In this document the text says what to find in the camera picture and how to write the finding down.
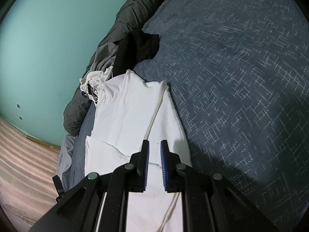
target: black garment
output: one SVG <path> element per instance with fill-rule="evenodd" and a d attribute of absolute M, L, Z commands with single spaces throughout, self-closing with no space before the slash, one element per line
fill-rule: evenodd
<path fill-rule="evenodd" d="M 143 32 L 141 29 L 129 32 L 119 43 L 112 77 L 133 70 L 138 62 L 153 59 L 159 50 L 159 35 Z"/>

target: wrinkled fabric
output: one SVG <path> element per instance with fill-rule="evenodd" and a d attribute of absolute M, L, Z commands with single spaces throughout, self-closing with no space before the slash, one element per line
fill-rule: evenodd
<path fill-rule="evenodd" d="M 160 141 L 167 140 L 169 150 L 191 166 L 188 143 L 168 86 L 164 81 L 146 83 L 131 70 L 108 81 L 93 77 L 89 83 L 97 88 L 98 101 L 94 127 L 86 138 L 85 175 L 107 174 L 128 163 L 147 139 L 147 187 L 143 194 L 129 194 L 126 231 L 162 231 L 181 199 L 180 193 L 164 190 Z M 180 216 L 169 232 L 181 230 Z"/>
<path fill-rule="evenodd" d="M 95 53 L 95 60 L 89 71 L 84 75 L 84 78 L 87 77 L 89 72 L 104 72 L 108 67 L 113 66 L 117 55 L 117 50 L 118 46 L 114 43 L 106 43 L 103 46 L 98 47 Z"/>
<path fill-rule="evenodd" d="M 115 43 L 123 39 L 131 31 L 141 29 L 144 23 L 150 19 L 157 8 L 164 0 L 127 0 L 116 15 L 116 20 L 108 34 L 99 43 L 98 48 L 106 43 Z M 96 52 L 92 55 L 83 78 L 92 67 L 96 57 Z M 91 100 L 80 93 L 79 87 L 76 89 L 72 100 L 66 106 L 63 116 L 64 129 L 72 136 L 79 134 L 81 124 L 91 105 Z"/>
<path fill-rule="evenodd" d="M 66 135 L 61 143 L 56 175 L 59 176 L 64 191 L 69 190 L 69 174 L 72 165 L 73 145 L 75 137 Z"/>
<path fill-rule="evenodd" d="M 81 125 L 79 135 L 76 137 L 72 155 L 70 170 L 70 189 L 85 177 L 85 151 L 86 137 L 91 135 L 95 121 L 95 104 L 92 102 L 89 111 Z"/>
<path fill-rule="evenodd" d="M 98 102 L 98 87 L 109 79 L 112 74 L 113 66 L 108 67 L 103 71 L 89 72 L 86 79 L 80 79 L 80 90 L 84 92 L 95 105 Z"/>
<path fill-rule="evenodd" d="M 157 34 L 147 34 L 142 30 L 129 32 L 119 43 L 112 77 L 133 70 L 138 62 L 152 59 L 158 52 L 159 42 Z"/>

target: dark gray pillowcase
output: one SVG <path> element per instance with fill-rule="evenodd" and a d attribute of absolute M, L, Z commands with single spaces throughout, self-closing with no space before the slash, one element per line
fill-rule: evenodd
<path fill-rule="evenodd" d="M 127 0 L 116 15 L 116 20 L 106 37 L 98 47 L 108 43 L 117 42 L 131 31 L 141 29 L 145 22 L 151 18 L 164 0 Z M 84 75 L 90 69 L 95 58 L 92 55 Z M 88 97 L 81 95 L 79 87 L 76 89 L 72 100 L 67 104 L 63 116 L 64 129 L 72 136 L 77 136 L 81 124 L 91 105 Z"/>

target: blue bedspread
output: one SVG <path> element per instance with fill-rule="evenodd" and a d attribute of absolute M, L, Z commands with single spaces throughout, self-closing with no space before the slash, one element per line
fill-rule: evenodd
<path fill-rule="evenodd" d="M 295 2 L 165 0 L 144 31 L 160 49 L 135 70 L 170 83 L 194 167 L 221 172 L 291 231 L 309 200 L 309 32 Z M 83 177 L 74 153 L 70 186 Z"/>

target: white fabric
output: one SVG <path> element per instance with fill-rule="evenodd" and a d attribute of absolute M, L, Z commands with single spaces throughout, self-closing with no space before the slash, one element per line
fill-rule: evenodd
<path fill-rule="evenodd" d="M 79 79 L 81 91 L 87 93 L 88 97 L 93 102 L 95 102 L 95 105 L 96 105 L 96 100 L 91 95 L 91 93 L 88 92 L 87 84 L 88 83 L 90 84 L 90 86 L 94 90 L 94 93 L 97 95 L 97 87 L 98 87 L 98 85 L 109 79 L 110 75 L 112 74 L 112 69 L 113 69 L 113 67 L 110 66 L 105 71 L 101 71 L 101 70 L 92 71 L 92 72 L 88 73 L 86 79 L 83 79 L 83 78 Z"/>
<path fill-rule="evenodd" d="M 191 166 L 191 161 L 166 82 L 145 83 L 128 70 L 94 86 L 98 104 L 92 135 L 86 138 L 85 175 L 112 172 L 148 139 L 147 187 L 144 193 L 129 194 L 127 231 L 182 231 L 180 194 L 168 194 L 163 187 L 160 141 L 166 139 L 182 163 Z"/>

